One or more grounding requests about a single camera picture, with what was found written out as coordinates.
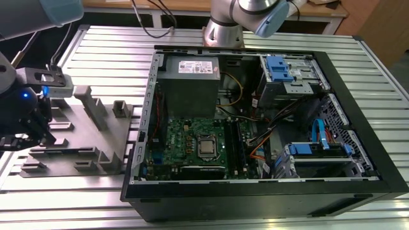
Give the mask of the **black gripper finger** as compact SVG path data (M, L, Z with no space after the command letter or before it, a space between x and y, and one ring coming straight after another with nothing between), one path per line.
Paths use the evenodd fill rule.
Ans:
M0 150L19 151L32 147L32 138L27 134L0 135Z
M40 143L47 146L52 145L56 141L55 136L49 132L49 119L43 116L40 112L31 113L31 127L36 133L36 137L40 138Z

